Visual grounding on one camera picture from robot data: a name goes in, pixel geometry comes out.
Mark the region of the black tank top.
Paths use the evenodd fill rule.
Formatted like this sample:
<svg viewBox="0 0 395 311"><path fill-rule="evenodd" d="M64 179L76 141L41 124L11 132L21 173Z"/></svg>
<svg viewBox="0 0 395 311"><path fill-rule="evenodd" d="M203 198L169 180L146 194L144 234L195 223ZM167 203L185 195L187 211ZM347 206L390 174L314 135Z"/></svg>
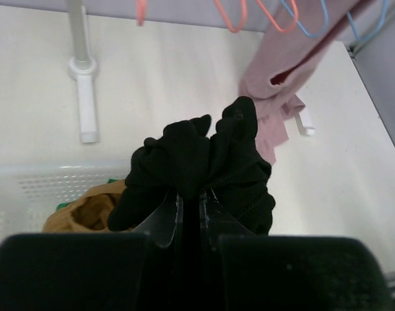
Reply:
<svg viewBox="0 0 395 311"><path fill-rule="evenodd" d="M111 231L144 221L174 189L188 201L212 191L220 205L256 235L268 234L275 199L267 189L271 165L255 145L258 122L254 102L238 97L227 106L209 137L210 115L166 126L131 157L126 188L109 215Z"/></svg>

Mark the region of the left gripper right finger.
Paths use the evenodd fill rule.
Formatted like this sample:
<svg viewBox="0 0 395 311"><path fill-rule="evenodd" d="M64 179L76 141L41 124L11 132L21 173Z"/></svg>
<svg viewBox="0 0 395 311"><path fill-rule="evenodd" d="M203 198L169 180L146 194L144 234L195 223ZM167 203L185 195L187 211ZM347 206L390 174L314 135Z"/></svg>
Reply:
<svg viewBox="0 0 395 311"><path fill-rule="evenodd" d="M199 203L207 310L394 310L359 240L255 235L213 194Z"/></svg>

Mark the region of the pink wire hanger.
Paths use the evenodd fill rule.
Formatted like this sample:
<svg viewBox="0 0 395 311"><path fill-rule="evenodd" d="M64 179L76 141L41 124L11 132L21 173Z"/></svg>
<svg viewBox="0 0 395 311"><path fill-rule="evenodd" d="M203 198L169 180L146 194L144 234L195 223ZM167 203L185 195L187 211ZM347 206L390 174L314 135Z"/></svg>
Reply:
<svg viewBox="0 0 395 311"><path fill-rule="evenodd" d="M147 10L147 0L136 0L135 8L136 8L136 20L138 26L143 26L144 20L146 17Z"/></svg>

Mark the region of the blue hanger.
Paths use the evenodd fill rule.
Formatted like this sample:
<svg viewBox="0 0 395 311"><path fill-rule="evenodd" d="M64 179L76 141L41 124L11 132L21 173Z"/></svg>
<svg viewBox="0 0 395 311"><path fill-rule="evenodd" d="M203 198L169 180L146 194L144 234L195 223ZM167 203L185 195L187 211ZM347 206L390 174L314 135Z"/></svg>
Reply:
<svg viewBox="0 0 395 311"><path fill-rule="evenodd" d="M299 10L299 17L296 17L295 7L288 1L281 1L282 6L286 9L291 17L295 18L298 28L307 38L318 38L324 34L330 23L330 17L326 5L326 1L307 1L310 5L307 8L307 16L302 17Z"/></svg>
<svg viewBox="0 0 395 311"><path fill-rule="evenodd" d="M383 9L388 12L395 1L360 1L359 4L351 9L350 14L357 36L361 38L378 25Z"/></svg>

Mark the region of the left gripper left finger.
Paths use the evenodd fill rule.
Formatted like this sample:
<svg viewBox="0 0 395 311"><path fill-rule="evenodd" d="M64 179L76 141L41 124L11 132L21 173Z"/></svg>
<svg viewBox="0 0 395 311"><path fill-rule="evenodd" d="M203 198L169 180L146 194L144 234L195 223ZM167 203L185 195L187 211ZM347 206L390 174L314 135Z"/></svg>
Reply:
<svg viewBox="0 0 395 311"><path fill-rule="evenodd" d="M177 194L125 233L29 233L0 243L0 310L164 310Z"/></svg>

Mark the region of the pink tank top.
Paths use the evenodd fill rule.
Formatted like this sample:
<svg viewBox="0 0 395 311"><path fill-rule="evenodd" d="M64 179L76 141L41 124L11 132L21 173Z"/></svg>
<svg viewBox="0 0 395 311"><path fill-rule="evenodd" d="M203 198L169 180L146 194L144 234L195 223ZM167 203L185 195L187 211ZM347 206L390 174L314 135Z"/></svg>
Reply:
<svg viewBox="0 0 395 311"><path fill-rule="evenodd" d="M307 16L307 1L296 1L301 16ZM288 139L284 122L305 107L296 95L327 53L331 43L349 26L347 14L360 1L326 1L330 23L318 38L307 38L296 27L281 33L269 26L259 48L245 70L238 93L252 98L258 119L256 148L270 164L276 161L275 147Z"/></svg>

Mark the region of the green tank top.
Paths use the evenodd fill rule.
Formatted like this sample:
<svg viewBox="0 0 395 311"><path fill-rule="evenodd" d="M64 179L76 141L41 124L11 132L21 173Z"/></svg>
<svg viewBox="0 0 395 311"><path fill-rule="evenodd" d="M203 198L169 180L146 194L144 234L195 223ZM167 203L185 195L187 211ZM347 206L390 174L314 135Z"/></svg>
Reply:
<svg viewBox="0 0 395 311"><path fill-rule="evenodd" d="M118 183L119 185L122 184L124 185L124 181L122 179L108 179L107 184L112 184L112 183ZM69 204L72 202L65 202L65 203L60 203L56 207L56 211L59 211L60 209L63 209L64 207L67 207Z"/></svg>

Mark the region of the brown tank top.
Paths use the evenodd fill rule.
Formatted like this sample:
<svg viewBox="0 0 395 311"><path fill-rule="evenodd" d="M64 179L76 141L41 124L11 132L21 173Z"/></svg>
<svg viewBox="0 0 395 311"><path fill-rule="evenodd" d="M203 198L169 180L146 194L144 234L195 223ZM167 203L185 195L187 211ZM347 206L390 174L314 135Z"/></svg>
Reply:
<svg viewBox="0 0 395 311"><path fill-rule="evenodd" d="M90 188L67 207L50 215L43 233L108 232L109 214L120 199L125 184L103 184Z"/></svg>

